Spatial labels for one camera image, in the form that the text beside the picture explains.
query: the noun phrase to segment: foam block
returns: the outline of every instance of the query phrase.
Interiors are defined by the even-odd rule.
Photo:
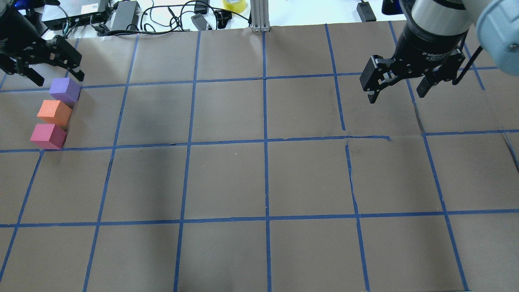
[[[63,102],[76,102],[81,87],[70,78],[55,78],[50,85],[49,94]]]
[[[31,142],[43,149],[61,149],[66,132],[55,124],[37,124],[31,136]]]
[[[69,122],[72,109],[61,100],[44,100],[39,109],[38,117],[42,121],[58,126],[66,126]]]

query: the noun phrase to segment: power adapter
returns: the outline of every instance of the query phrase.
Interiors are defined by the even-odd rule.
[[[113,31],[136,31],[137,21],[139,20],[139,11],[141,7],[137,1],[119,1],[116,3],[117,9],[112,22]]]
[[[362,22],[377,21],[369,2],[361,2],[357,4],[357,12]]]

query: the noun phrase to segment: table surface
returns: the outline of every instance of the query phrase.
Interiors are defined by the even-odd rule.
[[[29,138],[65,71],[4,78],[0,291],[517,290],[517,77],[370,104],[404,23],[71,39],[61,151]]]
[[[187,0],[154,0],[156,6],[158,5],[181,5]],[[250,0],[247,1],[247,7],[241,14],[249,17]],[[383,0],[370,0],[373,12],[377,17],[377,21],[388,20],[404,20],[403,15],[388,16],[381,13]],[[151,7],[152,0],[138,0],[142,10]],[[290,25],[311,25],[311,24],[325,24],[325,23],[350,23],[361,22],[359,14],[357,13],[358,0],[270,0],[269,1],[269,20],[272,26],[290,26]],[[222,0],[210,0],[209,4],[213,7],[223,8]],[[179,7],[172,7],[172,10],[178,15],[180,14]],[[184,11],[192,11],[192,6],[187,6]],[[196,31],[190,17],[192,14],[185,14],[183,16],[184,28]],[[211,13],[204,16],[206,20],[215,27],[215,19]],[[168,24],[171,15],[166,8],[156,8],[153,10],[153,19],[160,23]],[[111,26],[111,19],[108,21],[108,27]],[[149,16],[145,16],[144,23],[149,23],[154,26],[157,31],[164,31],[167,28],[160,27],[149,20]],[[239,17],[233,17],[227,24],[226,29],[240,29],[248,27],[247,21]],[[52,39],[55,34],[61,34],[61,31],[47,31],[43,38]],[[96,31],[88,26],[82,26],[73,31],[69,38],[94,37]]]

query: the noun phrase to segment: grid square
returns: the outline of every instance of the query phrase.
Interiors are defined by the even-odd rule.
[[[22,223],[95,222],[110,150],[46,152]]]
[[[416,88],[421,79],[412,79],[411,87],[427,132],[464,132],[495,130],[499,128],[491,112],[491,99],[476,79],[473,71],[467,72],[460,84],[440,82],[424,98],[419,98]]]
[[[276,26],[265,43],[267,76],[333,73],[324,25]]]
[[[265,222],[184,225],[179,292],[266,292]]]
[[[270,222],[272,290],[364,291],[355,219]]]
[[[180,219],[186,147],[117,149],[103,221]]]
[[[333,77],[267,81],[269,138],[341,136]]]
[[[361,219],[372,291],[462,291],[443,216]]]
[[[353,139],[349,145],[360,213],[442,210],[422,137]]]
[[[177,224],[101,226],[88,291],[171,291]]]
[[[519,214],[450,216],[467,284],[473,291],[519,287]]]
[[[389,58],[394,52],[385,21],[330,24],[328,30],[337,73],[362,72],[372,55]]]
[[[20,228],[2,292],[81,291],[95,227]]]
[[[197,35],[196,32],[140,35],[130,82],[193,80]]]
[[[263,137],[262,81],[197,84],[193,141]]]
[[[34,149],[31,135],[46,91],[0,93],[0,149]]]
[[[499,121],[499,128],[519,129],[519,99],[514,98],[519,91],[517,76],[511,76],[500,70],[478,71],[490,108]]]
[[[38,158],[34,152],[0,154],[0,224],[18,221]]]
[[[377,102],[370,104],[358,76],[339,76],[338,81],[344,122],[349,135],[420,134],[405,82],[384,89]]]
[[[500,134],[428,137],[448,210],[519,208],[519,173]]]
[[[250,29],[201,32],[198,80],[260,76],[263,76],[261,34],[251,33]]]
[[[124,87],[83,89],[69,119],[64,147],[113,145],[124,91]]]
[[[134,35],[82,38],[77,50],[83,56],[83,86],[125,84],[135,40]]]
[[[117,144],[187,142],[192,92],[192,84],[130,87]]]
[[[271,142],[271,216],[353,214],[346,141]]]
[[[191,147],[186,219],[264,215],[262,143]]]

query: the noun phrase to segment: purple cube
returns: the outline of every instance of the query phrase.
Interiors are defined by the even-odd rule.
[[[63,102],[76,102],[81,87],[70,78],[55,78],[50,85],[49,94]]]

